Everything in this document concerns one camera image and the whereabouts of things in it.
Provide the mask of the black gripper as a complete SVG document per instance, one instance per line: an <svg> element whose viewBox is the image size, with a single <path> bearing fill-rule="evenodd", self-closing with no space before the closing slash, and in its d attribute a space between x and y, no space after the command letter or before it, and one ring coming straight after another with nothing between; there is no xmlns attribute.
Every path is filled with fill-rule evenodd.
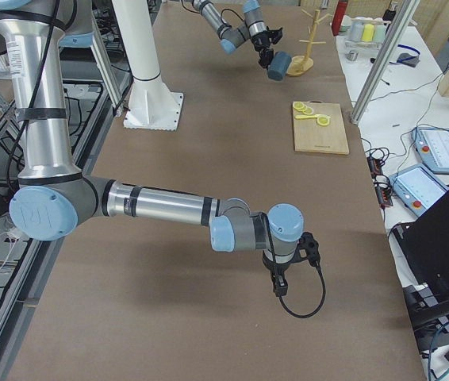
<svg viewBox="0 0 449 381"><path fill-rule="evenodd" d="M274 50L271 48L274 33L258 33L254 35L254 49L259 53L259 65L268 69L274 59Z"/></svg>
<svg viewBox="0 0 449 381"><path fill-rule="evenodd" d="M285 277L285 271L291 264L300 262L298 256L294 256L291 260L286 262L281 262L280 259L280 256L276 256L275 260L272 260L266 253L262 256L263 265L270 271L273 292L277 297L286 296L288 291L288 282Z"/></svg>

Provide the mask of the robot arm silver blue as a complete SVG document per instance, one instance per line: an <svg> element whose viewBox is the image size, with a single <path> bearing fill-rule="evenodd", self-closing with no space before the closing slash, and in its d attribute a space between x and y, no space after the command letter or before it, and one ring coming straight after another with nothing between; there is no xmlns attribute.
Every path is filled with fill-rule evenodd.
<svg viewBox="0 0 449 381"><path fill-rule="evenodd" d="M218 11L211 1L191 1L194 11L212 27L220 39L220 44L227 54L232 54L243 43L249 40L255 51L259 53L259 65L268 69L276 59L282 56L271 47L282 38L282 29L270 29L263 18L263 12L257 1L246 1L243 5L241 24L233 27L225 19L222 11Z"/></svg>
<svg viewBox="0 0 449 381"><path fill-rule="evenodd" d="M263 250L274 293L286 295L284 271L302 261L299 250L304 219L290 204L268 214L252 213L232 198L202 197L173 190L86 177L72 159L59 44L64 37L90 31L91 1L0 1L0 34L11 65L17 121L25 134L25 167L19 190L10 202L13 223L29 237L53 241L97 216L151 217L209 226L218 252ZM242 25L233 29L211 1L191 1L193 9L217 32L221 47L234 52L250 40L269 79L282 80L291 57L271 48L282 28L270 29L257 1L243 5ZM125 127L175 130L183 93L171 92L162 80L146 1L113 1L122 42L132 72Z"/></svg>

